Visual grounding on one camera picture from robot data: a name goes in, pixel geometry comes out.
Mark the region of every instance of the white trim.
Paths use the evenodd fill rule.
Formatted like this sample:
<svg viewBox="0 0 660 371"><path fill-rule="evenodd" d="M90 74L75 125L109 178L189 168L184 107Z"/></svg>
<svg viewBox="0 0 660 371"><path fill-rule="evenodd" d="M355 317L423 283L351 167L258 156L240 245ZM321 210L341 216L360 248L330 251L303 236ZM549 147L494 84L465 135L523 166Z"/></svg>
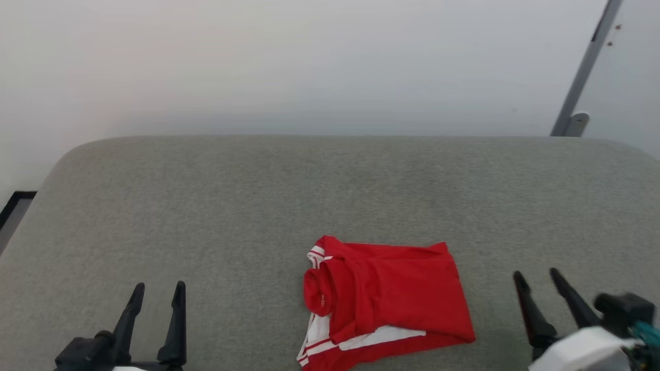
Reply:
<svg viewBox="0 0 660 371"><path fill-rule="evenodd" d="M318 269L319 264L320 264L319 260L324 259L324 258L321 257L321 256L318 256L318 255L316 255L316 254L307 253L307 259L309 259L309 261L311 261L311 263L312 263L312 268L314 268L314 269Z"/></svg>
<svg viewBox="0 0 660 371"><path fill-rule="evenodd" d="M322 248L321 246L316 246L312 247L312 251L316 253L320 253L321 255L325 256L325 249Z"/></svg>
<svg viewBox="0 0 660 371"><path fill-rule="evenodd" d="M330 339L330 316L315 316L307 327L307 347L326 339Z"/></svg>
<svg viewBox="0 0 660 371"><path fill-rule="evenodd" d="M368 347L370 345L388 343L390 341L408 339L409 337L415 336L426 336L426 331L404 329L401 327L385 325L377 328L373 333L356 336L352 339L344 341L343 343L339 343L339 348L342 351L347 351L349 349Z"/></svg>
<svg viewBox="0 0 660 371"><path fill-rule="evenodd" d="M307 333L305 333L305 341L302 342L302 348L300 348L300 352L298 352L298 356L296 357L297 360L300 360L305 356L305 347L307 346L307 339L310 334L310 327L312 326L312 321L314 320L315 316L316 315L314 313L310 315L310 321L309 323L307 323Z"/></svg>
<svg viewBox="0 0 660 371"><path fill-rule="evenodd" d="M307 350L307 355L311 356L313 354L318 354L318 353L321 353L321 352L329 351L332 348L337 348L337 344L334 344L332 342L332 340L330 340L326 343L319 344L319 345L317 345L313 348L309 348Z"/></svg>

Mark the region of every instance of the padded table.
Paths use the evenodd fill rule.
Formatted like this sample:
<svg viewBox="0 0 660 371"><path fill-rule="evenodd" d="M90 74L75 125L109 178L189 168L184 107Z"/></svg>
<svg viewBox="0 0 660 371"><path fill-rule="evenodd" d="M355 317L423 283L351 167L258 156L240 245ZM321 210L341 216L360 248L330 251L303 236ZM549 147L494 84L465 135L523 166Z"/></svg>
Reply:
<svg viewBox="0 0 660 371"><path fill-rule="evenodd" d="M660 304L660 163L576 138L129 137L66 154L0 255L0 367L51 370L112 330L138 282L133 360L155 360L178 280L186 370L298 370L306 252L446 241L477 341L355 370L523 370L519 269L560 334L548 269L587 301Z"/></svg>

